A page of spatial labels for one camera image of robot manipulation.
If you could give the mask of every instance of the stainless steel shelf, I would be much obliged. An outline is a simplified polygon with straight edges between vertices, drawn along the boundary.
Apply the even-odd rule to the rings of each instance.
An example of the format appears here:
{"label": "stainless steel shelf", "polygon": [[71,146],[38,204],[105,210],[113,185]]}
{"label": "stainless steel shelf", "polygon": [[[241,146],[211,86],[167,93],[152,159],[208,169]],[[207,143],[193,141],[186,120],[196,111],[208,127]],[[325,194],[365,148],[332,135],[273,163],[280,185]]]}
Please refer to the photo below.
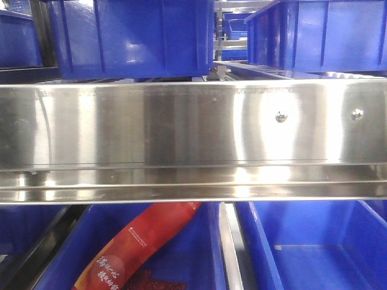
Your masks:
{"label": "stainless steel shelf", "polygon": [[215,1],[215,10],[221,9],[223,12],[253,12],[271,4],[272,1],[252,0],[252,1]]}
{"label": "stainless steel shelf", "polygon": [[387,198],[387,80],[0,86],[0,204]]}

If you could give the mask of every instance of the storage rack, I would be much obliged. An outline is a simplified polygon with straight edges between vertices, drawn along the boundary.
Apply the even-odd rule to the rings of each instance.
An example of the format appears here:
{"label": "storage rack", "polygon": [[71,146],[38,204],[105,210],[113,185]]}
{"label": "storage rack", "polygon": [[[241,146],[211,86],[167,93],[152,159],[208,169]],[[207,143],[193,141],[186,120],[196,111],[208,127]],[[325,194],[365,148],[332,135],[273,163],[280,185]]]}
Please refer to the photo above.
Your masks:
{"label": "storage rack", "polygon": [[247,40],[225,40],[223,37],[223,13],[253,13],[271,3],[271,0],[254,1],[215,1],[216,31],[215,55],[222,60],[222,50],[246,50]]}
{"label": "storage rack", "polygon": [[[45,68],[0,71],[0,204],[387,198],[386,79],[218,62],[212,82],[50,83],[60,75],[44,55]],[[254,289],[227,222],[232,206],[221,206],[230,288]],[[63,236],[80,212],[61,219]],[[4,289],[30,289],[37,277],[18,279]]]}

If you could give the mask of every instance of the metal rack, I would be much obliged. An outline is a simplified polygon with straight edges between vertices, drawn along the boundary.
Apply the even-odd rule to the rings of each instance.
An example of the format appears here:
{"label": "metal rack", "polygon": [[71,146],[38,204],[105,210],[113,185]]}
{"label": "metal rack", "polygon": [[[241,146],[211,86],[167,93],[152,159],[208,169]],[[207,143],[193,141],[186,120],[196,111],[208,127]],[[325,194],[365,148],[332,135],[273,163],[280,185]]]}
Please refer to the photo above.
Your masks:
{"label": "metal rack", "polygon": [[[247,45],[222,39],[222,13],[268,3],[216,2],[219,59]],[[32,11],[47,13],[40,1]],[[45,19],[36,22],[47,67],[0,71],[0,204],[387,198],[386,79],[219,62],[206,82],[50,83],[60,75]],[[230,288],[256,289],[227,207]],[[79,215],[36,249],[48,243],[52,258]],[[40,269],[49,260],[35,259]],[[21,287],[17,270],[33,261],[17,264],[5,289]]]}
{"label": "metal rack", "polygon": [[223,38],[223,13],[253,13],[272,1],[215,1],[216,30],[214,49],[216,59],[222,61],[222,50],[246,50],[247,40],[225,40]]}

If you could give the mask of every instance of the red package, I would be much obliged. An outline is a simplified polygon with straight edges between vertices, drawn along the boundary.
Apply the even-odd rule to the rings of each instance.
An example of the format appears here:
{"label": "red package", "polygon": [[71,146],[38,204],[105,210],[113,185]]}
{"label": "red package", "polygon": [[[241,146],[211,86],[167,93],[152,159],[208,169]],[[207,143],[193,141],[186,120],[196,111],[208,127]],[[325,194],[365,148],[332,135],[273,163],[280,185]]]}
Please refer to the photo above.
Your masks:
{"label": "red package", "polygon": [[83,270],[73,290],[119,290],[193,218],[200,202],[153,204],[122,229]]}

